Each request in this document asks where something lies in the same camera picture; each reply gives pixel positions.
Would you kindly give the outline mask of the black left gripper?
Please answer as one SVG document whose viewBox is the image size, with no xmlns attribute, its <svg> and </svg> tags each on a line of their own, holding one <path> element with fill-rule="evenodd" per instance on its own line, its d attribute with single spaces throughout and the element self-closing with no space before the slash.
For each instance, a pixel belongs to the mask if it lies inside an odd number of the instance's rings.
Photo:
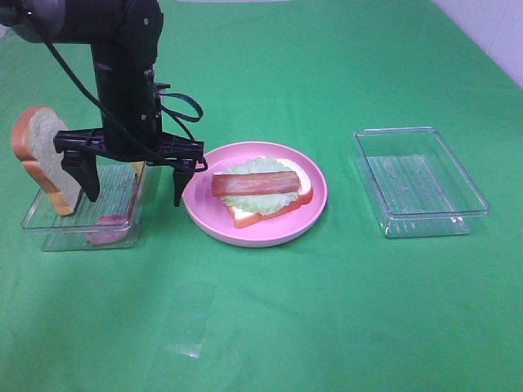
<svg viewBox="0 0 523 392">
<path fill-rule="evenodd" d="M 192 106 L 195 116 L 166 108 L 161 97 L 169 85 L 154 81 L 154 70 L 96 68 L 98 96 L 93 96 L 68 65 L 62 66 L 75 86 L 100 110 L 102 127 L 58 131 L 53 142 L 63 154 L 62 169 L 81 186 L 91 202 L 100 194 L 96 156 L 121 162 L 147 161 L 173 167 L 173 205 L 179 207 L 182 194 L 195 172 L 208 168 L 203 142 L 196 140 L 184 121 L 198 122 L 201 106 L 191 97 L 180 98 Z"/>
</svg>

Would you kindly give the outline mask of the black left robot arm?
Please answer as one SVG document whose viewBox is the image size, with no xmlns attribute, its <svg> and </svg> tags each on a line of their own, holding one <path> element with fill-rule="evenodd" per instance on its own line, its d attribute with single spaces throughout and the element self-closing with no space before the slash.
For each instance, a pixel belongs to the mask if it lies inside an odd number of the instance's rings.
<svg viewBox="0 0 523 392">
<path fill-rule="evenodd" d="M 28 42 L 42 42 L 75 86 L 100 110 L 102 125 L 58 131 L 53 137 L 61 167 L 94 202 L 100 193 L 96 159 L 145 161 L 173 169 L 173 203 L 178 206 L 185 187 L 208 164 L 203 142 L 190 132 L 176 136 L 163 131 L 162 115 L 180 127 L 203 117 L 190 96 L 193 116 L 166 108 L 169 86 L 156 83 L 154 64 L 163 28 L 156 1 L 3 1 L 1 23 Z M 87 44 L 91 48 L 97 93 L 93 95 L 56 50 L 57 43 Z"/>
</svg>

